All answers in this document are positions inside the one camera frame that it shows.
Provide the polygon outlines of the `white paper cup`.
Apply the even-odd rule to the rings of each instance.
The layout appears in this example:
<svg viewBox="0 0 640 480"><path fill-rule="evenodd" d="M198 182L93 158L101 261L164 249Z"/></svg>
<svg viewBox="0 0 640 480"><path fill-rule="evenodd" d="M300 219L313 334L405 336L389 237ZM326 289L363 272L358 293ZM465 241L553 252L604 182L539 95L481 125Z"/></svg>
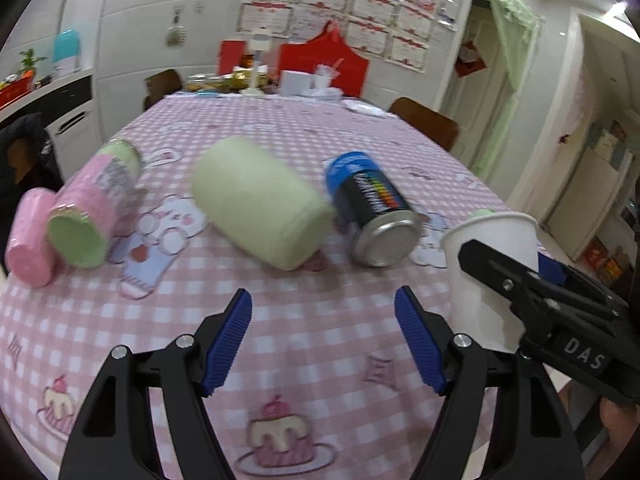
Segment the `white paper cup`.
<svg viewBox="0 0 640 480"><path fill-rule="evenodd" d="M510 310L522 277L538 270L537 221L520 212L481 214L449 230L450 327L481 347L513 353L525 332Z"/></svg>

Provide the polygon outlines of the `pink plastic cup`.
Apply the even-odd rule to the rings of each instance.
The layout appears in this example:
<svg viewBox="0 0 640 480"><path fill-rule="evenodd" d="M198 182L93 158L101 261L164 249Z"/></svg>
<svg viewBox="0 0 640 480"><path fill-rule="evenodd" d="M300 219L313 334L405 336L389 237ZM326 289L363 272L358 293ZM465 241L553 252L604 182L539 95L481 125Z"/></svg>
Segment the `pink plastic cup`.
<svg viewBox="0 0 640 480"><path fill-rule="evenodd" d="M6 245L4 260L10 273L31 288L46 286L55 266L55 252L47 240L47 221L55 192L32 188L23 195Z"/></svg>

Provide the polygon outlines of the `plastic drink cup with straw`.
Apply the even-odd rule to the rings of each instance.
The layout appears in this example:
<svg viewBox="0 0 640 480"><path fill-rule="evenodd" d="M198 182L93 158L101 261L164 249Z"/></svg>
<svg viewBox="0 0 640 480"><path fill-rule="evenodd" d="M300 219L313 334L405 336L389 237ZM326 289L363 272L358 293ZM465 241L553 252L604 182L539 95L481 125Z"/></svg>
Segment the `plastic drink cup with straw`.
<svg viewBox="0 0 640 480"><path fill-rule="evenodd" d="M338 70L344 58L339 58L332 65L318 64L314 69L314 79L312 80L312 88L314 90L324 90L331 87L332 81L340 76Z"/></svg>

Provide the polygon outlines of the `green clear tape roll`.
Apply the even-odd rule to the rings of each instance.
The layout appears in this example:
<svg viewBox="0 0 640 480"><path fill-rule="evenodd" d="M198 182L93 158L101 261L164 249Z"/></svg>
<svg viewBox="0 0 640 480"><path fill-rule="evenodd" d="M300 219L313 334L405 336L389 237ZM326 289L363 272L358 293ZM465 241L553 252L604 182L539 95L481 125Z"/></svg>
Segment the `green clear tape roll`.
<svg viewBox="0 0 640 480"><path fill-rule="evenodd" d="M495 214L497 211L493 210L493 209L488 209L488 208L480 208L477 210L474 210L472 212L472 214L470 214L469 218L480 218L480 217L485 217L485 216L489 216L490 214Z"/></svg>

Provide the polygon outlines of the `black blue metal can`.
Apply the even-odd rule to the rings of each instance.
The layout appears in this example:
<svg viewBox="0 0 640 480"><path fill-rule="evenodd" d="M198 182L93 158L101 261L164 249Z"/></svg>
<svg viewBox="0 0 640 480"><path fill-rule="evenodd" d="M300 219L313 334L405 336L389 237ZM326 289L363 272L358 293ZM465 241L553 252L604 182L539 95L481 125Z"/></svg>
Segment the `black blue metal can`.
<svg viewBox="0 0 640 480"><path fill-rule="evenodd" d="M331 159L326 188L357 262L386 268L416 248L421 218L370 155L353 151Z"/></svg>

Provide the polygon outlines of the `pink checkered tablecloth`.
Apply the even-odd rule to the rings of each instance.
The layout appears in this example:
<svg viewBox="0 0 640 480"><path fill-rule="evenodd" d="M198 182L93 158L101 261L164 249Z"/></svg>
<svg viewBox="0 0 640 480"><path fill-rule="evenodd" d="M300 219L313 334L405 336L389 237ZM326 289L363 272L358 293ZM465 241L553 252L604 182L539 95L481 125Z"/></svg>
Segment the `pink checkered tablecloth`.
<svg viewBox="0 0 640 480"><path fill-rule="evenodd" d="M205 402L242 479L405 479L440 408L394 317L450 315L440 241L504 203L401 119L304 99L170 96L93 153L1 298L1 408L62 460L111 348L163 348L239 288L253 318Z"/></svg>

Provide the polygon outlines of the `brown wooden chair right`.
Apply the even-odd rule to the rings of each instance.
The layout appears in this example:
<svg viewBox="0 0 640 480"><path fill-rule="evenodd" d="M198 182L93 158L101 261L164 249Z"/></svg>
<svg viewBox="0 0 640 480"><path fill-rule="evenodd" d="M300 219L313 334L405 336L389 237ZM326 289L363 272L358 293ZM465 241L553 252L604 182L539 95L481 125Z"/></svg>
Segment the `brown wooden chair right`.
<svg viewBox="0 0 640 480"><path fill-rule="evenodd" d="M445 151L454 147L460 132L459 125L451 118L434 112L430 108L402 96L396 99L388 111L411 127L420 131Z"/></svg>

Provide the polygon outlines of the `brown wooden chair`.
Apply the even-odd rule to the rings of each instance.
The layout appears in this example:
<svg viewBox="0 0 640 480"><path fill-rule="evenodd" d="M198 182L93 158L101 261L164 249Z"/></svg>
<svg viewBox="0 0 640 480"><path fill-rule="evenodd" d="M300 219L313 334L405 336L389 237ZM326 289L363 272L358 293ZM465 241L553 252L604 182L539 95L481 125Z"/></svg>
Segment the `brown wooden chair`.
<svg viewBox="0 0 640 480"><path fill-rule="evenodd" d="M144 83L146 96L143 101L143 110L145 112L164 96L169 96L182 89L182 79L172 68L145 78Z"/></svg>
<svg viewBox="0 0 640 480"><path fill-rule="evenodd" d="M451 118L434 112L430 108L402 96L396 99L388 111L411 127L420 131L445 151L454 147L460 132L459 125Z"/></svg>

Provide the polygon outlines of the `pink green labelled can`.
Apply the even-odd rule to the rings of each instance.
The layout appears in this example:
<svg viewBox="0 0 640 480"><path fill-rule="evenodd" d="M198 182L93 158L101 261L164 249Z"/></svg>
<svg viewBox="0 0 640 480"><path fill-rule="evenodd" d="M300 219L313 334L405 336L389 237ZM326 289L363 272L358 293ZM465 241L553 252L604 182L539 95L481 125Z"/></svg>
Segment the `pink green labelled can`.
<svg viewBox="0 0 640 480"><path fill-rule="evenodd" d="M104 144L56 194L47 239L75 268L104 263L119 214L142 173L142 156L130 141Z"/></svg>

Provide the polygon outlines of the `black jacket on chair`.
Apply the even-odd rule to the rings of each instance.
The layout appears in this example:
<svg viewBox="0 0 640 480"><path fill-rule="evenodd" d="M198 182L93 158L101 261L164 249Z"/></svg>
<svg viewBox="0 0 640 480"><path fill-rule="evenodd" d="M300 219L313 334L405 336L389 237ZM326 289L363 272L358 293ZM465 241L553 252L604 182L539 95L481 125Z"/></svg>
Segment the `black jacket on chair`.
<svg viewBox="0 0 640 480"><path fill-rule="evenodd" d="M8 274L4 252L21 198L32 188L58 192L63 185L53 142L40 113L19 117L1 129L0 164L1 265Z"/></svg>

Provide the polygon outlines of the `green lace door curtain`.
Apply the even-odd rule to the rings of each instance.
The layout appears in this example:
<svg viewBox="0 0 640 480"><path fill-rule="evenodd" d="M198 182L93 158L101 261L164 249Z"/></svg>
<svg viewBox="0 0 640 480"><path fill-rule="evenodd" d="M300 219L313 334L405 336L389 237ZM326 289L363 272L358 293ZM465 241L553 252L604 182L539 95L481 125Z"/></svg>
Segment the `green lace door curtain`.
<svg viewBox="0 0 640 480"><path fill-rule="evenodd" d="M488 0L491 14L497 26L499 44L506 61L506 76L511 94L506 99L490 135L477 155L473 171L487 181L495 169L501 151L508 140L508 133L526 76L535 53L541 18L523 0Z"/></svg>

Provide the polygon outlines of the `white square box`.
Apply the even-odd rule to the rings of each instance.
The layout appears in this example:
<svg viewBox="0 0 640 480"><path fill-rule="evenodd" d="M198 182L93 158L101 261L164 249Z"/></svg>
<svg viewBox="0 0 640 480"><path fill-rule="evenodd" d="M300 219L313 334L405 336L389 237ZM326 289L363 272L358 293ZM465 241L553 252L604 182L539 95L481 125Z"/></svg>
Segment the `white square box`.
<svg viewBox="0 0 640 480"><path fill-rule="evenodd" d="M306 96L312 90L314 76L298 70L282 70L279 79L280 96Z"/></svg>

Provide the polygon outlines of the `red gift bag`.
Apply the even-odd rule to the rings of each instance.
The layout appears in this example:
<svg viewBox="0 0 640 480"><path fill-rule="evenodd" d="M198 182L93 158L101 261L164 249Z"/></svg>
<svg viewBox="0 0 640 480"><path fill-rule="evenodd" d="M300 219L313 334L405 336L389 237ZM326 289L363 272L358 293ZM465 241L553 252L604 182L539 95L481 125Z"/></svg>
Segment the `red gift bag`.
<svg viewBox="0 0 640 480"><path fill-rule="evenodd" d="M278 75L284 70L312 73L319 65L337 71L332 87L341 89L345 96L360 98L369 60L346 44L337 22L326 22L319 35L303 44L282 44L279 48Z"/></svg>

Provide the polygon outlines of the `brown wooden chair left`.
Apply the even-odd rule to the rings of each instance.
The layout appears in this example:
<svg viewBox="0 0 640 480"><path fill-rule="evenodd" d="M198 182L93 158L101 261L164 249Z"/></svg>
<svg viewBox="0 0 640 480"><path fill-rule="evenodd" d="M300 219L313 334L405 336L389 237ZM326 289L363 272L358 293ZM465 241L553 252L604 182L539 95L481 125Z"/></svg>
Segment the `brown wooden chair left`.
<svg viewBox="0 0 640 480"><path fill-rule="evenodd" d="M143 110L145 112L164 96L169 96L182 89L182 79L172 68L145 78L144 83L146 96L143 101Z"/></svg>

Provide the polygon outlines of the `turquoise white humidifier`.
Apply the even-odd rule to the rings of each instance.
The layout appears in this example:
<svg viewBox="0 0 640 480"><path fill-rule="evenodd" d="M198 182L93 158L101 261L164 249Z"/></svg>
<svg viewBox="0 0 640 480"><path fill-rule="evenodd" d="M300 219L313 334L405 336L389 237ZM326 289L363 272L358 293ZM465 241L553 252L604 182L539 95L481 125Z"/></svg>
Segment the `turquoise white humidifier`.
<svg viewBox="0 0 640 480"><path fill-rule="evenodd" d="M80 69L80 51L80 37L76 29L65 29L55 37L52 56L55 79L71 75Z"/></svg>

